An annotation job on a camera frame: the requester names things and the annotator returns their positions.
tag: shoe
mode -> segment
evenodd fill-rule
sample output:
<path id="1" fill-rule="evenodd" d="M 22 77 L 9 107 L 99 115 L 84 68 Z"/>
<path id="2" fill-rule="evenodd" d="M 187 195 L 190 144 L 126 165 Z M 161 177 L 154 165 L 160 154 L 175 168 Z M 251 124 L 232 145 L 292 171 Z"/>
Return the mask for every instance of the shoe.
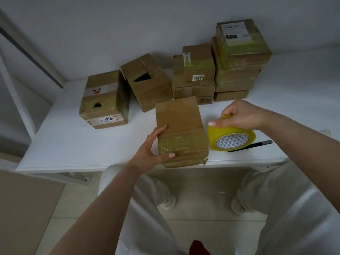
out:
<path id="1" fill-rule="evenodd" d="M 164 208 L 166 210 L 171 210 L 175 207 L 176 205 L 176 198 L 174 195 L 169 194 L 168 199 L 162 204 L 159 205 L 161 208 Z"/>
<path id="2" fill-rule="evenodd" d="M 241 205 L 240 201 L 238 200 L 237 196 L 233 197 L 231 203 L 230 203 L 230 207 L 232 209 L 232 211 L 238 215 L 239 217 L 241 217 L 242 215 L 244 215 L 245 213 L 247 213 L 248 211 Z"/>

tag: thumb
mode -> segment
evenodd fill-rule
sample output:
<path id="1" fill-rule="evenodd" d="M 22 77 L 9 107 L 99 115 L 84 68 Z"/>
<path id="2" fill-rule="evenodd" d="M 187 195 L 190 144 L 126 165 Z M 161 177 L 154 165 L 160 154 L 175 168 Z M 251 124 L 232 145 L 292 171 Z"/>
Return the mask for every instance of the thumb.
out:
<path id="1" fill-rule="evenodd" d="M 154 162 L 155 164 L 160 164 L 160 163 L 164 163 L 168 160 L 170 160 L 171 158 L 174 158 L 176 155 L 175 153 L 163 153 L 163 154 L 160 154 L 158 156 L 155 156 L 154 157 Z"/>
<path id="2" fill-rule="evenodd" d="M 216 119 L 212 122 L 208 123 L 209 126 L 223 128 L 223 127 L 231 127 L 233 126 L 233 119 Z"/>

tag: stacked cardboard box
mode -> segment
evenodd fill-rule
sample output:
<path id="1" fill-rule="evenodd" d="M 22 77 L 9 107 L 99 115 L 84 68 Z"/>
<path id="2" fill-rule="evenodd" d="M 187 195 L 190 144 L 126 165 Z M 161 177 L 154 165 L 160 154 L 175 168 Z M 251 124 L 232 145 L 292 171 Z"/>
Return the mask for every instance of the stacked cardboard box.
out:
<path id="1" fill-rule="evenodd" d="M 143 112 L 157 103 L 171 100 L 172 88 L 169 77 L 150 54 L 145 54 L 120 67 Z"/>
<path id="2" fill-rule="evenodd" d="M 156 120 L 157 127 L 168 125 L 166 131 L 158 135 L 159 154 L 176 154 L 164 163 L 166 168 L 206 163 L 209 154 L 208 139 L 195 97 L 157 104 Z"/>
<path id="3" fill-rule="evenodd" d="M 211 44 L 216 65 L 215 101 L 245 98 L 272 55 L 260 31 L 251 19 L 220 22 Z"/>
<path id="4" fill-rule="evenodd" d="M 183 54 L 173 57 L 172 71 L 174 99 L 195 96 L 199 105 L 212 103 L 215 64 L 209 43 L 183 47 Z"/>
<path id="5" fill-rule="evenodd" d="M 127 124 L 129 100 L 130 89 L 119 70 L 89 76 L 79 115 L 95 129 Z"/>

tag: tabletop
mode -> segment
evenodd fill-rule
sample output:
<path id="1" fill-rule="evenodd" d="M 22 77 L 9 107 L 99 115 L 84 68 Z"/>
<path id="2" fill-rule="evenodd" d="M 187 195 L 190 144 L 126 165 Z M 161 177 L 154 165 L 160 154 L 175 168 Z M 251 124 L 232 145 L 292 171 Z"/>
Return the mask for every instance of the tabletop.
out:
<path id="1" fill-rule="evenodd" d="M 142 112 L 130 101 L 126 125 L 94 129 L 79 116 L 86 80 L 69 81 L 57 97 L 17 171 L 103 171 L 122 166 L 156 126 L 155 109 Z M 340 47 L 274 55 L 261 71 L 247 101 L 286 115 L 317 131 L 330 132 L 340 140 Z M 232 101 L 200 105 L 202 122 L 218 118 Z M 256 141 L 268 140 L 255 131 Z M 157 140 L 152 151 L 158 154 Z M 236 152 L 209 150 L 206 165 L 231 167 L 272 165 L 288 158 L 275 144 Z"/>

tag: white pants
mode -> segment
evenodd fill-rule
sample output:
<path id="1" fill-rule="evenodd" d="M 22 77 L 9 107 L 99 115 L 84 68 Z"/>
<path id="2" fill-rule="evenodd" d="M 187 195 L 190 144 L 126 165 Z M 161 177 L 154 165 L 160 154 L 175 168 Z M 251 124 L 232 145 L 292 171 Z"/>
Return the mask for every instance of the white pants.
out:
<path id="1" fill-rule="evenodd" d="M 99 193 L 117 172 L 104 171 Z M 147 175 L 138 179 L 116 254 L 187 254 L 156 207 L 168 195 L 163 182 Z M 265 173 L 249 171 L 237 196 L 247 210 L 268 215 L 257 255 L 340 254 L 339 213 L 293 163 Z"/>

